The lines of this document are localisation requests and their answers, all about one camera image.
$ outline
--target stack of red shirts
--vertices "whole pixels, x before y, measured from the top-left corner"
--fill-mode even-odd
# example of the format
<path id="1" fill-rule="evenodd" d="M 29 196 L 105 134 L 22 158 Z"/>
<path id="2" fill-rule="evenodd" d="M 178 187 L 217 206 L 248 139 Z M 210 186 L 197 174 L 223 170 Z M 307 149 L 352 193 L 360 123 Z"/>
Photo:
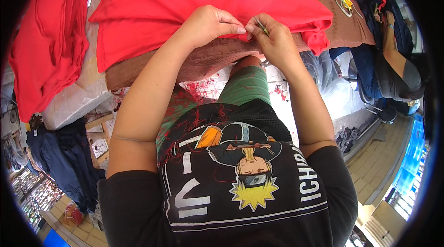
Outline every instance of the stack of red shirts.
<path id="1" fill-rule="evenodd" d="M 20 120 L 28 122 L 80 75 L 88 0 L 30 0 L 9 54 Z"/>
<path id="2" fill-rule="evenodd" d="M 101 0 L 90 22 L 99 22 L 97 67 L 159 48 L 199 6 L 213 5 L 230 12 L 242 24 L 265 12 L 301 32 L 308 47 L 319 55 L 330 42 L 324 30 L 333 14 L 318 0 Z M 247 34 L 224 38 L 247 41 Z"/>

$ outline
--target chair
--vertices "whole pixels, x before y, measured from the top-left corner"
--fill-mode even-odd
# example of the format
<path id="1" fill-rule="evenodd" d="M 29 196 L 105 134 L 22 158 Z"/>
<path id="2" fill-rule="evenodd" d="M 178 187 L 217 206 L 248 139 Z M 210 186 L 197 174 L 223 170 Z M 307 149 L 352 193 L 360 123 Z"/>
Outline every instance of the chair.
<path id="1" fill-rule="evenodd" d="M 352 86 L 353 90 L 358 90 L 359 96 L 364 103 L 365 109 L 375 114 L 385 123 L 393 123 L 396 119 L 398 111 L 394 106 L 387 106 L 384 109 L 380 109 L 376 106 L 371 105 L 373 102 L 373 98 L 369 96 L 362 85 L 361 78 L 359 77 L 358 70 L 356 69 L 354 59 L 350 60 L 350 64 L 348 64 L 348 77 L 344 77 L 352 86 L 353 83 L 357 83 L 357 86 Z"/>

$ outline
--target yellow hair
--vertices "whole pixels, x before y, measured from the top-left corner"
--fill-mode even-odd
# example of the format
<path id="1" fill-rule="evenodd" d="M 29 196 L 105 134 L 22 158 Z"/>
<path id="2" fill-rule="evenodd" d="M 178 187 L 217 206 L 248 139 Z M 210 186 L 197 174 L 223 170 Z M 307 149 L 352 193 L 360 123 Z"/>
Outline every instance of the yellow hair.
<path id="1" fill-rule="evenodd" d="M 261 206 L 265 208 L 265 200 L 274 200 L 273 192 L 279 189 L 274 183 L 276 178 L 266 181 L 263 186 L 246 188 L 242 183 L 233 183 L 233 188 L 230 190 L 234 194 L 232 201 L 238 201 L 239 209 L 243 209 L 247 206 L 251 207 L 254 212 L 256 208 Z"/>
<path id="2" fill-rule="evenodd" d="M 254 153 L 254 148 L 252 147 L 246 147 L 242 149 L 242 153 L 245 155 L 245 158 L 248 160 L 253 160 L 253 153 Z"/>

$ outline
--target black t-shirt sleeve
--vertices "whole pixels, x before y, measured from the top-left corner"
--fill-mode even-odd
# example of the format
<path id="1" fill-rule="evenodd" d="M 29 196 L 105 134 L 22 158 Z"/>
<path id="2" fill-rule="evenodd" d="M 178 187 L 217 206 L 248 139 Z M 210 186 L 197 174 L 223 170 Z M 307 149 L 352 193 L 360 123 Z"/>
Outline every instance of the black t-shirt sleeve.
<path id="1" fill-rule="evenodd" d="M 307 163 L 324 184 L 334 246 L 344 246 L 358 218 L 358 197 L 338 147 L 327 146 L 308 156 Z"/>
<path id="2" fill-rule="evenodd" d="M 98 183 L 100 212 L 105 235 L 113 246 L 165 244 L 166 217 L 161 209 L 158 175 L 127 171 Z"/>

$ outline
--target green shorts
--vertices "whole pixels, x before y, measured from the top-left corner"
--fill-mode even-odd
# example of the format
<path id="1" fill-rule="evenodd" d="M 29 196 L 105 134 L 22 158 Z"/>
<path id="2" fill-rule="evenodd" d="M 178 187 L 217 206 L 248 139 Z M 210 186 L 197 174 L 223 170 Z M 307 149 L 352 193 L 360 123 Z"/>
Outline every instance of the green shorts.
<path id="1" fill-rule="evenodd" d="M 245 66 L 228 80 L 217 103 L 229 103 L 240 106 L 254 99 L 263 100 L 271 105 L 267 74 L 258 66 Z M 175 88 L 157 134 L 157 151 L 159 151 L 167 132 L 173 127 L 175 122 L 196 106 L 198 106 L 198 103 L 192 100 L 188 92 L 182 88 Z"/>

